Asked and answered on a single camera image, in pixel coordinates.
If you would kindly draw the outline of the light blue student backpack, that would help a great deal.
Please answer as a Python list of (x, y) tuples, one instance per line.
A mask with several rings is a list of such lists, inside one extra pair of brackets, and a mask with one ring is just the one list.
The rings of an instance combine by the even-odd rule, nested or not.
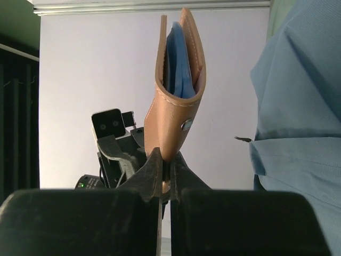
[(250, 78), (261, 187), (303, 195), (340, 255), (340, 1), (297, 1)]

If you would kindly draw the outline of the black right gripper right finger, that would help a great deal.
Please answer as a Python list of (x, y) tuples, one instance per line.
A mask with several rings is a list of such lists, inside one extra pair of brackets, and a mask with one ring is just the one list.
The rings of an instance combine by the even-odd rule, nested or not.
[(300, 194), (213, 190), (177, 154), (170, 165), (172, 255), (329, 255)]

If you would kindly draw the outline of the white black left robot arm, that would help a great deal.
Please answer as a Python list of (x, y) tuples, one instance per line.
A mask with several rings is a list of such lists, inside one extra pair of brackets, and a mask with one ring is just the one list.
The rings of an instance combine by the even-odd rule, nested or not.
[(99, 175), (83, 175), (76, 189), (118, 188), (130, 179), (146, 162), (143, 127), (97, 139)]

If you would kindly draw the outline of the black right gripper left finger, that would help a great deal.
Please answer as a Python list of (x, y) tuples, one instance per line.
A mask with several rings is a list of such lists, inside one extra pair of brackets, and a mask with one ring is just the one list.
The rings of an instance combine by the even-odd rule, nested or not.
[(1, 255), (160, 255), (162, 171), (155, 148), (116, 189), (14, 192), (1, 206)]

